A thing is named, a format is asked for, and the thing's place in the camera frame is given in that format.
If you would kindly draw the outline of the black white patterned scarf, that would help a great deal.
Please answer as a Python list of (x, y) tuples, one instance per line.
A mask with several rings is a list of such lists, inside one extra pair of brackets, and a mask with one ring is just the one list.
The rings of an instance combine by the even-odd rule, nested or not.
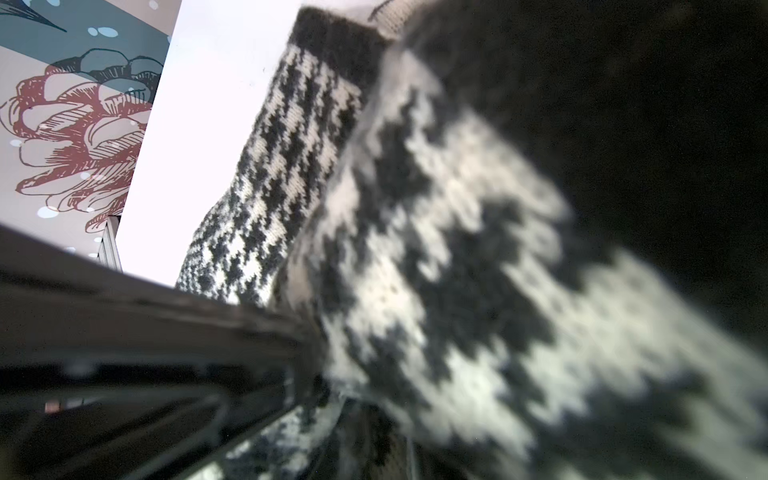
[(179, 289), (297, 316), (320, 397), (226, 479), (767, 475), (767, 5), (299, 10)]

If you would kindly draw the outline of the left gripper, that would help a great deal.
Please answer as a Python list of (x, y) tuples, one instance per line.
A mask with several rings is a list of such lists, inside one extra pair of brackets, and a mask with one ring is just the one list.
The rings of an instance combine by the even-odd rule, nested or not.
[(308, 399), (316, 328), (1, 231), (1, 475), (184, 479)]

